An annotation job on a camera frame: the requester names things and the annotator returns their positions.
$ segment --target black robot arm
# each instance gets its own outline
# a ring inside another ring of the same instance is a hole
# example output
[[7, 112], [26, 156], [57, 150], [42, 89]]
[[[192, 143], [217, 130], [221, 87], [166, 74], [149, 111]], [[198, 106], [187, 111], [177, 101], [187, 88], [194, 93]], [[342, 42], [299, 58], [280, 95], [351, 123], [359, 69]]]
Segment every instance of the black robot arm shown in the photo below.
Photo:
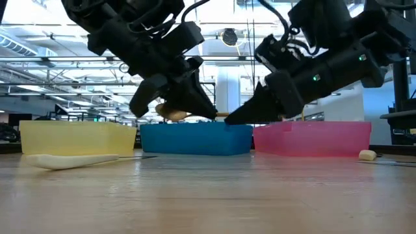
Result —
[[[279, 12], [264, 0], [279, 19]], [[265, 86], [257, 85], [253, 97], [226, 118], [228, 124], [280, 121], [300, 114], [305, 104], [352, 84], [381, 87], [384, 66], [406, 59], [416, 48], [416, 25], [382, 0], [366, 0], [364, 11], [351, 18], [343, 0], [301, 0], [289, 12], [291, 25], [280, 40], [270, 35], [255, 50], [255, 59], [272, 73]], [[310, 47], [291, 35], [303, 32]], [[305, 48], [309, 55], [299, 50]], [[316, 55], [319, 49], [326, 52]]]
[[184, 56], [204, 41], [200, 28], [185, 22], [185, 16], [206, 2], [188, 8], [170, 31], [183, 0], [62, 0], [70, 19], [90, 33], [89, 50], [102, 55], [108, 49], [129, 66], [130, 75], [144, 79], [130, 102], [133, 114], [145, 115], [148, 104], [161, 97], [166, 108], [213, 119], [216, 109], [199, 82], [203, 60]]

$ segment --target blue bin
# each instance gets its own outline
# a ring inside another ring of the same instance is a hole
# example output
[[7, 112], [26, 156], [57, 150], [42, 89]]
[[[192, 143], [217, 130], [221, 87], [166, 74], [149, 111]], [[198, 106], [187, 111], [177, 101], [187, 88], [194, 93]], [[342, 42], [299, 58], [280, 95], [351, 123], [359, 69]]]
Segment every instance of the blue bin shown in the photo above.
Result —
[[224, 122], [151, 124], [140, 126], [144, 152], [193, 155], [249, 153], [253, 127]]

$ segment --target yellow bin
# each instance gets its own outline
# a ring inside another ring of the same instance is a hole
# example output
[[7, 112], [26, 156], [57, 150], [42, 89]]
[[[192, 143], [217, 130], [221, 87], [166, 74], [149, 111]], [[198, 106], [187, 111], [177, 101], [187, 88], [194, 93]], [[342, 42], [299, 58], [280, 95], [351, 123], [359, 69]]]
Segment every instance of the yellow bin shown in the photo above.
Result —
[[110, 122], [21, 121], [21, 148], [26, 155], [131, 155], [136, 130]]

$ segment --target desk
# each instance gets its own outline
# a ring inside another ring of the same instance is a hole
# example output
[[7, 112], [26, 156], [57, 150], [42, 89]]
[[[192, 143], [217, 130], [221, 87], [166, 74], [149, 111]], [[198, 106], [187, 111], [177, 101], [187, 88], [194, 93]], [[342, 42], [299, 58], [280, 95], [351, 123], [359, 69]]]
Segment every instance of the desk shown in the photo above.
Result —
[[48, 172], [0, 155], [9, 233], [415, 233], [416, 168], [160, 155]]

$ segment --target pillar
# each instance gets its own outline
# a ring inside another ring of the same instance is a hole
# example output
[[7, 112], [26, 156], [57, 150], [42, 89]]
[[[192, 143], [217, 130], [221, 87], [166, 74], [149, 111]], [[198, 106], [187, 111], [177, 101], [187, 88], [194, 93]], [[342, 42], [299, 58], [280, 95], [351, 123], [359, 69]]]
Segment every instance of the pillar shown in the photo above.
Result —
[[219, 66], [216, 76], [216, 109], [219, 112], [231, 113], [239, 107], [240, 67]]

